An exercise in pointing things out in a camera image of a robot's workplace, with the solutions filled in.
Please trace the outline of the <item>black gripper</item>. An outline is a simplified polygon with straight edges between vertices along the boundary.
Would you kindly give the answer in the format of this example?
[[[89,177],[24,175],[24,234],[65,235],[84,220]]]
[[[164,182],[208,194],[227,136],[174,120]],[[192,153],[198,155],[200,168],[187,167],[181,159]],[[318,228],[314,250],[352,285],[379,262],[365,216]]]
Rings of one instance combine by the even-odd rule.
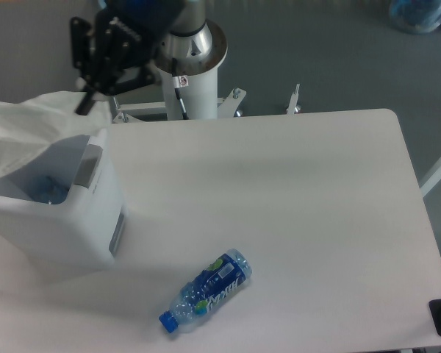
[[[80,90],[84,93],[74,112],[88,115],[104,97],[153,85],[155,73],[146,65],[156,44],[168,33],[186,9],[185,1],[105,1],[95,17],[92,74],[90,44],[93,27],[80,17],[70,20],[71,57],[80,72]],[[120,81],[124,70],[144,65],[132,79]]]

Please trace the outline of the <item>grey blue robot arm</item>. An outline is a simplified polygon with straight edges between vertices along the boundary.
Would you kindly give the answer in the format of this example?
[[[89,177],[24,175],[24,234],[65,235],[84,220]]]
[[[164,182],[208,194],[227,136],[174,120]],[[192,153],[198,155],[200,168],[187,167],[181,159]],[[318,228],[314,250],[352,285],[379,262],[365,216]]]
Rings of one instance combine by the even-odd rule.
[[[168,119],[217,118],[228,45],[205,1],[106,1],[92,21],[73,17],[70,33],[84,94],[76,114],[102,97],[161,85]]]

